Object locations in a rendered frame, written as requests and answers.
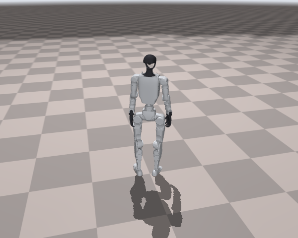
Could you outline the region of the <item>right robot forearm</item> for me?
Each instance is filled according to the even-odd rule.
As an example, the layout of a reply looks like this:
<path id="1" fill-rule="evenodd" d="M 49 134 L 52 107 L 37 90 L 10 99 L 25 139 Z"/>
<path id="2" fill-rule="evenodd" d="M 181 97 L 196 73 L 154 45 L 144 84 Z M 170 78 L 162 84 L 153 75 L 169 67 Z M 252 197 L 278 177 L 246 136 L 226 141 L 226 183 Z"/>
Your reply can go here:
<path id="1" fill-rule="evenodd" d="M 168 101 L 164 101 L 164 105 L 165 105 L 166 113 L 169 115 L 169 112 L 172 112 L 171 102 L 170 102 L 170 95 L 168 95 Z"/>

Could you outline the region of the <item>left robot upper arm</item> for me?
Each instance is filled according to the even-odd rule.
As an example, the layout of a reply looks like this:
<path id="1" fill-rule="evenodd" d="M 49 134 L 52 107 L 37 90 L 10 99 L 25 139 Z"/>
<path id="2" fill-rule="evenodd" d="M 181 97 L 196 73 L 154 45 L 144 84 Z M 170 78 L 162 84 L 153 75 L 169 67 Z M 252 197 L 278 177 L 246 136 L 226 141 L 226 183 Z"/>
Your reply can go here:
<path id="1" fill-rule="evenodd" d="M 137 87 L 138 87 L 138 77 L 139 74 L 134 74 L 131 78 L 131 97 L 138 97 Z"/>

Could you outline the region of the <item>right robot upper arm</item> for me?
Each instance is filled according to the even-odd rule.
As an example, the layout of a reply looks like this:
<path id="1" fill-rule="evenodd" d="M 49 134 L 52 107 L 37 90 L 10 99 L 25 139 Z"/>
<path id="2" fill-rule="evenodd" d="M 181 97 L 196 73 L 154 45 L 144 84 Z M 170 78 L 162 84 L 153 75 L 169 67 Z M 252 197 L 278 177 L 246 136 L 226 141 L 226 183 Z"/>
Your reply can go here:
<path id="1" fill-rule="evenodd" d="M 169 93 L 169 87 L 168 87 L 168 78 L 165 76 L 159 76 L 159 83 L 162 85 L 162 100 L 168 101 L 168 93 Z"/>

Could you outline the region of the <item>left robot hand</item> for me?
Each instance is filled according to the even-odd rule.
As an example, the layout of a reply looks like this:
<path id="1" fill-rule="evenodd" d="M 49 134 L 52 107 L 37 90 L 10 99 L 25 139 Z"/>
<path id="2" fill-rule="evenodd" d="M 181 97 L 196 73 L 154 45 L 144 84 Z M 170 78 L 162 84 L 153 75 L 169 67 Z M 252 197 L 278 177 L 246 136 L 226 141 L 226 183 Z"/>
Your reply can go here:
<path id="1" fill-rule="evenodd" d="M 130 125 L 131 125 L 132 127 L 134 127 L 134 126 L 133 126 L 133 115 L 134 115 L 133 110 L 130 110 L 129 115 L 130 115 Z"/>

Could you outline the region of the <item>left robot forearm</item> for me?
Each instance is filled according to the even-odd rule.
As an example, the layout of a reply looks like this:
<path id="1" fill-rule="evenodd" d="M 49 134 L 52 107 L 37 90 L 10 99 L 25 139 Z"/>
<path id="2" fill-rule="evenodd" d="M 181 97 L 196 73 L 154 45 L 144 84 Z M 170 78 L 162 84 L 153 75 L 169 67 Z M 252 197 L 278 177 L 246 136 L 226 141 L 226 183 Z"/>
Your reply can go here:
<path id="1" fill-rule="evenodd" d="M 131 93 L 130 93 L 130 109 L 129 109 L 129 113 L 130 110 L 133 110 L 133 113 L 135 112 L 135 105 L 136 105 L 136 98 L 131 97 Z"/>

